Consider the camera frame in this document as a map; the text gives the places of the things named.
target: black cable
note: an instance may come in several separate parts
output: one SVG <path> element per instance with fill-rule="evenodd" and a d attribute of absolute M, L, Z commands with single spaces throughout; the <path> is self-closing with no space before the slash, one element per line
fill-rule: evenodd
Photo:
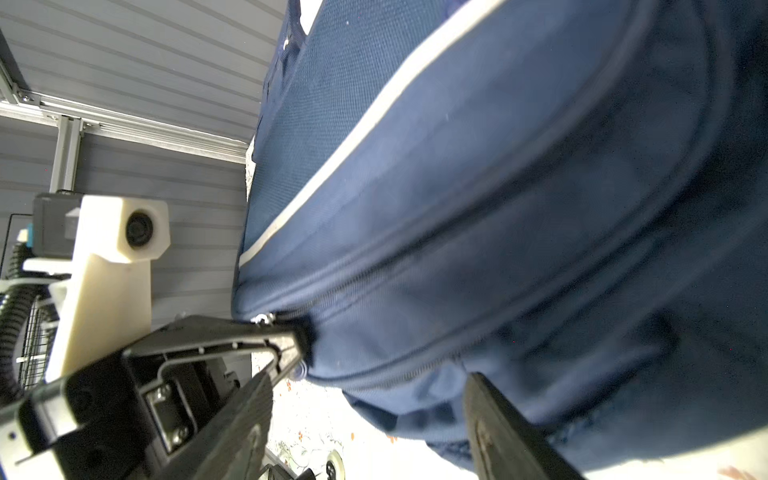
<path fill-rule="evenodd" d="M 8 279 L 39 276 L 22 269 L 24 261 L 32 257 L 32 250 L 24 243 L 14 245 Z M 0 406 L 20 399 L 24 393 L 13 371 L 13 355 L 22 327 L 29 318 L 35 299 L 45 292 L 44 288 L 43 285 L 32 284 L 11 286 L 0 303 Z"/>
<path fill-rule="evenodd" d="M 56 311 L 56 307 L 53 304 L 48 304 L 43 307 L 41 307 L 41 312 L 43 315 L 43 322 L 44 323 L 56 323 L 56 327 L 50 327 L 47 329 L 47 332 L 45 333 L 46 339 L 45 343 L 47 344 L 47 351 L 45 353 L 45 363 L 43 364 L 43 370 L 45 372 L 45 369 L 48 368 L 48 362 L 51 360 L 51 352 L 53 351 L 53 340 L 56 338 L 56 331 L 58 330 L 58 312 Z"/>

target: gray wall panel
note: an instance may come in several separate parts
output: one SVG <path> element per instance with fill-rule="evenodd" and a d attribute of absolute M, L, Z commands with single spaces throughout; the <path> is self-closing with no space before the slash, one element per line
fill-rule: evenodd
<path fill-rule="evenodd" d="M 10 253 L 5 248 L 5 234 L 11 214 L 31 214 L 35 195 L 48 191 L 56 136 L 53 127 L 0 117 L 0 252 L 6 253 L 4 268 Z M 14 218 L 17 221 L 8 235 L 10 243 L 15 242 L 19 228 L 30 221 L 30 217 Z"/>
<path fill-rule="evenodd" d="M 31 89 L 249 140 L 285 0 L 27 0 L 0 29 Z"/>
<path fill-rule="evenodd" d="M 168 202 L 171 246 L 152 263 L 153 326 L 228 316 L 245 214 L 243 166 L 86 135 L 75 189 Z"/>

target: white piping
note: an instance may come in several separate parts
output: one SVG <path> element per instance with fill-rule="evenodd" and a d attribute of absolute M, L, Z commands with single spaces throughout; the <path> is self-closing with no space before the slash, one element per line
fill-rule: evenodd
<path fill-rule="evenodd" d="M 451 45 L 488 17 L 505 0 L 469 0 L 437 30 L 427 37 L 403 61 L 400 67 L 379 95 L 368 107 L 366 113 L 349 132 L 344 141 L 330 156 L 325 164 L 310 178 L 299 193 L 290 201 L 282 212 L 272 221 L 256 242 L 240 255 L 240 266 L 245 265 L 264 248 L 266 242 L 290 220 L 307 200 L 320 188 L 344 160 L 368 136 L 381 121 L 392 104 L 400 97 L 408 85 L 419 76 L 437 57 Z"/>

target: zipper pull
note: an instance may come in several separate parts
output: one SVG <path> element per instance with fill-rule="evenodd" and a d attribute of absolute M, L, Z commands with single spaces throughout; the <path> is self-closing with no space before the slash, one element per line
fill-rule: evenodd
<path fill-rule="evenodd" d="M 254 318 L 250 319 L 251 323 L 257 323 L 259 325 L 272 325 L 275 322 L 277 315 L 274 313 L 259 313 Z"/>

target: fabric texture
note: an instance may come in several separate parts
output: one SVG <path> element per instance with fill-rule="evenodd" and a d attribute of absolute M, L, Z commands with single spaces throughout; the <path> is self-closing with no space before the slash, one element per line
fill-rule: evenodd
<path fill-rule="evenodd" d="M 276 55 L 246 248 L 462 14 L 388 4 L 348 27 L 361 5 L 327 0 Z M 307 319 L 312 381 L 467 468 L 472 372 L 580 470 L 768 424 L 764 15 L 503 3 L 239 269 L 234 318 Z"/>

